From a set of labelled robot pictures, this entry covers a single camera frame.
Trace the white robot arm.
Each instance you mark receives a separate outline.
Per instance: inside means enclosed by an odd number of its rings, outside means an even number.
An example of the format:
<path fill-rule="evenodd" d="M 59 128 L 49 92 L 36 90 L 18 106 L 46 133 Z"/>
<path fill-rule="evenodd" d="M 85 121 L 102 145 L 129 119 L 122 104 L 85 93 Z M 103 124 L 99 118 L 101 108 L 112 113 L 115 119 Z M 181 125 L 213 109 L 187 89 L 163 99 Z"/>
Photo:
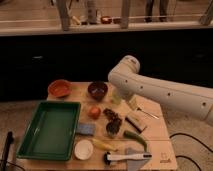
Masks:
<path fill-rule="evenodd" d="M 140 95 L 213 126 L 213 88 L 146 77 L 139 75 L 139 70 L 138 59 L 127 55 L 108 73 L 108 81 L 122 99 L 130 101 L 134 95 Z"/>

